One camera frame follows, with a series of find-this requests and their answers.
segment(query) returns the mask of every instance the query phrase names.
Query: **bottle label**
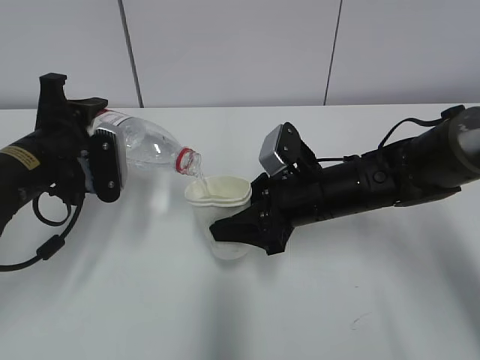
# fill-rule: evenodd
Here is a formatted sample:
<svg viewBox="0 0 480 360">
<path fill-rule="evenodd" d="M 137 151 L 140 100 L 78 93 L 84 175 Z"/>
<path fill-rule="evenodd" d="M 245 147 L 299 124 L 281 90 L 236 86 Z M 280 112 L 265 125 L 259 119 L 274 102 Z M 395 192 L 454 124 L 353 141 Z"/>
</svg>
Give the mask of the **bottle label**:
<svg viewBox="0 0 480 360">
<path fill-rule="evenodd" d="M 109 124 L 117 126 L 124 120 L 132 117 L 133 116 L 122 114 L 121 112 L 107 110 L 106 112 L 95 118 L 94 128 L 96 128 L 101 122 L 107 122 Z"/>
</svg>

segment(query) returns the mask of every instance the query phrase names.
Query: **bottle neck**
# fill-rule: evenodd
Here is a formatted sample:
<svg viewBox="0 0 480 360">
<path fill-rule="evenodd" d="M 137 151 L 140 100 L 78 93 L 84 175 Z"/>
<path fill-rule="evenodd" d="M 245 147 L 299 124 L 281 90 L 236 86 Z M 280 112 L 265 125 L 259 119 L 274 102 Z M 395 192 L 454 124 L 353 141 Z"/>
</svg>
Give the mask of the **bottle neck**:
<svg viewBox="0 0 480 360">
<path fill-rule="evenodd" d="M 175 171 L 182 175 L 201 176 L 202 157 L 191 148 L 183 148 L 175 161 Z"/>
</svg>

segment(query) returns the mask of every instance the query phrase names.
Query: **screw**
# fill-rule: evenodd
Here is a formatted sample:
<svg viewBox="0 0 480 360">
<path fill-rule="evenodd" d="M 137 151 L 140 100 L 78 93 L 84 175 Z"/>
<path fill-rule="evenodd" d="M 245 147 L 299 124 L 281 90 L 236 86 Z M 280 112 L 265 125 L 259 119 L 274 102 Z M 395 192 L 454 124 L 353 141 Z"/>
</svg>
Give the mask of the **screw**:
<svg viewBox="0 0 480 360">
<path fill-rule="evenodd" d="M 387 175 L 383 171 L 377 171 L 373 174 L 373 180 L 379 184 L 382 184 L 387 179 Z"/>
</svg>

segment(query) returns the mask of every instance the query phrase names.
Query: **red bottle ring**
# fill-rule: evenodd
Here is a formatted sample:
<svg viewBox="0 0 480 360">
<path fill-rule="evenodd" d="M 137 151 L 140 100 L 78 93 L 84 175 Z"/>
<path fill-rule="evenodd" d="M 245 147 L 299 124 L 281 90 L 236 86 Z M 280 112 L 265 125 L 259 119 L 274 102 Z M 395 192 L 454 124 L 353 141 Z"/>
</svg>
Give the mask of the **red bottle ring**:
<svg viewBox="0 0 480 360">
<path fill-rule="evenodd" d="M 189 163 L 182 168 L 182 158 L 192 152 L 193 150 L 191 148 L 183 148 L 180 153 L 178 154 L 177 156 L 177 160 L 175 162 L 175 170 L 177 173 L 181 173 L 181 174 L 184 174 L 185 173 L 185 170 L 188 168 L 188 166 L 190 165 Z"/>
</svg>

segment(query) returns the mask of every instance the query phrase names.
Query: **white wall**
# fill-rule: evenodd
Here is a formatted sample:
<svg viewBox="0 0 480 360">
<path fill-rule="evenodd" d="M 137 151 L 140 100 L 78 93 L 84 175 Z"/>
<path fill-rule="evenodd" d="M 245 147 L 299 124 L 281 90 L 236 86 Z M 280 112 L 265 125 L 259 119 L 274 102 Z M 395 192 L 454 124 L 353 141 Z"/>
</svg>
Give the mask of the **white wall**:
<svg viewBox="0 0 480 360">
<path fill-rule="evenodd" d="M 343 0 L 327 104 L 480 100 L 479 0 Z"/>
<path fill-rule="evenodd" d="M 320 105 L 338 0 L 124 0 L 147 107 Z"/>
<path fill-rule="evenodd" d="M 480 101 L 478 0 L 123 0 L 147 107 Z M 4 0 L 0 108 L 138 107 L 118 0 Z"/>
<path fill-rule="evenodd" d="M 0 108 L 36 107 L 49 72 L 68 76 L 68 98 L 138 106 L 116 0 L 3 0 L 0 54 Z"/>
</svg>

